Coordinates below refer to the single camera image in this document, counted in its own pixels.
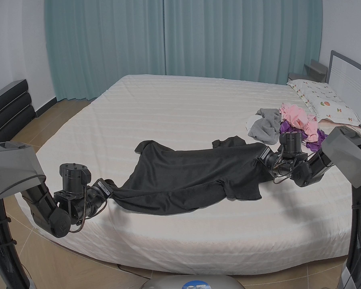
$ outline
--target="purple satin fabric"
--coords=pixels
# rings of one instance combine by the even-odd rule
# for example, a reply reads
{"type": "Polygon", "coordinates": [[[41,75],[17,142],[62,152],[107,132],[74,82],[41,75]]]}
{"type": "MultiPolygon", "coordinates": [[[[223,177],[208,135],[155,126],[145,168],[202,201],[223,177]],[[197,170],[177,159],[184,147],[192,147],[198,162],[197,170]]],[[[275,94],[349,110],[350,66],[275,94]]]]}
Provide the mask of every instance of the purple satin fabric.
{"type": "MultiPolygon", "coordinates": [[[[301,133],[301,137],[302,137],[302,141],[305,140],[308,135],[305,134],[305,132],[301,129],[298,128],[294,128],[290,125],[289,122],[284,121],[281,124],[281,129],[279,131],[281,134],[283,132],[300,132],[301,133]]],[[[321,144],[322,142],[325,140],[325,138],[327,137],[327,135],[324,133],[324,131],[321,131],[320,129],[317,130],[317,134],[318,134],[318,141],[317,142],[306,142],[306,147],[308,149],[310,149],[310,151],[313,152],[317,152],[320,148],[321,148],[321,144]]]]}

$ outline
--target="tile floor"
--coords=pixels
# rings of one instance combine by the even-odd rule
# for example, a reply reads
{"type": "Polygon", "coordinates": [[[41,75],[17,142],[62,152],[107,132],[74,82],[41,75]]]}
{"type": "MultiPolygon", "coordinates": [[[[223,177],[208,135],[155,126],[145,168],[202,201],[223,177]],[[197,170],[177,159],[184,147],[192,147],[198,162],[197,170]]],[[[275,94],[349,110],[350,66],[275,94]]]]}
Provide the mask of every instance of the tile floor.
{"type": "MultiPolygon", "coordinates": [[[[13,140],[30,144],[38,151],[65,122],[89,103],[86,100],[60,101],[41,117],[31,121],[13,140]]],[[[115,264],[72,252],[41,236],[21,211],[14,196],[5,199],[5,207],[12,219],[10,229],[18,242],[16,249],[20,260],[38,289],[139,289],[146,281],[144,277],[167,275],[164,272],[122,267],[143,276],[139,277],[119,270],[115,264]]],[[[345,257],[333,258],[276,273],[235,278],[247,289],[333,289],[337,287],[344,260],[345,257]]],[[[0,289],[5,289],[1,278],[0,289]]]]}

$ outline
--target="pink garment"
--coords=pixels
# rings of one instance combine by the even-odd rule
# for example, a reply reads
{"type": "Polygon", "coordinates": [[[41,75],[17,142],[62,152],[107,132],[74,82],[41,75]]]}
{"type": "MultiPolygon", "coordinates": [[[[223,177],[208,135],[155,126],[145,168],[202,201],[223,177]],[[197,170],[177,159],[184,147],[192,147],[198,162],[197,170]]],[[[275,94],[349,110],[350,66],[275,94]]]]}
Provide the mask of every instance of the pink garment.
{"type": "Polygon", "coordinates": [[[279,112],[282,115],[282,121],[287,120],[292,127],[302,129],[308,135],[307,142],[318,141],[318,122],[315,115],[307,115],[305,110],[296,104],[290,105],[285,103],[282,103],[279,112]]]}

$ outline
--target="black baseboard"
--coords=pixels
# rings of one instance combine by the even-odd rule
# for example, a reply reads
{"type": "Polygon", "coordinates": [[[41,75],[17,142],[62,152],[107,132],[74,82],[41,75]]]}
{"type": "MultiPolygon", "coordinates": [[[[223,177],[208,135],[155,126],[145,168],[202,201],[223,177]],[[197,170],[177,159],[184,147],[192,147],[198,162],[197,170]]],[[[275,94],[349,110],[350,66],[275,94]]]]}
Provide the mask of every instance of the black baseboard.
{"type": "Polygon", "coordinates": [[[57,103],[56,97],[50,100],[48,103],[44,104],[38,110],[36,110],[36,117],[40,117],[43,113],[45,113],[48,109],[50,109],[53,105],[57,103]]]}

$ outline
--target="mattress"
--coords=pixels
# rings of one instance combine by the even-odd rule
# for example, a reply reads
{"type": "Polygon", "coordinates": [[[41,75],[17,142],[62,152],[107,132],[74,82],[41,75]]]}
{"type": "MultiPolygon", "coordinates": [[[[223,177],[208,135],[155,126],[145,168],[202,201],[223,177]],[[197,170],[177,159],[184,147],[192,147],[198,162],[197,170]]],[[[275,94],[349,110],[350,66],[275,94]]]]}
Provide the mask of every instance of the mattress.
{"type": "MultiPolygon", "coordinates": [[[[287,85],[129,75],[64,124],[37,157],[51,192],[62,188],[59,165],[73,162],[88,166],[92,182],[110,178],[122,186],[138,162],[139,142],[198,150],[238,135],[253,143],[247,119],[282,102],[309,113],[287,85]]],[[[267,182],[260,184],[260,193],[261,200],[224,199],[171,216],[131,212],[110,199],[77,234],[58,239],[40,233],[95,259],[191,274],[263,274],[348,253],[351,186],[336,167],[306,188],[290,180],[267,182]]],[[[26,202],[16,197],[37,228],[26,202]]]]}

